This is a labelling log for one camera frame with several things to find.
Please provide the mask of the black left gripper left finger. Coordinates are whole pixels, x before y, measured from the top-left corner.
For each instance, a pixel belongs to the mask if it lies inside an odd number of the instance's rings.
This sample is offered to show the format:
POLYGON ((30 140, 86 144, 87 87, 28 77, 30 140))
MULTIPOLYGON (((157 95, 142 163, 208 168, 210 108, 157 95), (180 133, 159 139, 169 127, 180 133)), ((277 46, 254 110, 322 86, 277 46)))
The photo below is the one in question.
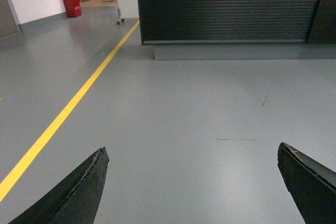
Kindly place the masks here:
POLYGON ((107 150, 98 149, 10 223, 94 223, 108 162, 107 150))

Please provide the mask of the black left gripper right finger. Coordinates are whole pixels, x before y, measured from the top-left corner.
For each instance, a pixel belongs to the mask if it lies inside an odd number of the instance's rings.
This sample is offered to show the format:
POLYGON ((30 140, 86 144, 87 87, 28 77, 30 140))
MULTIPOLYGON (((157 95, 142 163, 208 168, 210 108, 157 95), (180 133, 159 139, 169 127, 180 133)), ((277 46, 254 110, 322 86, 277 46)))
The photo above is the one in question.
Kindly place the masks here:
POLYGON ((335 223, 335 172, 287 143, 278 168, 305 223, 335 223))

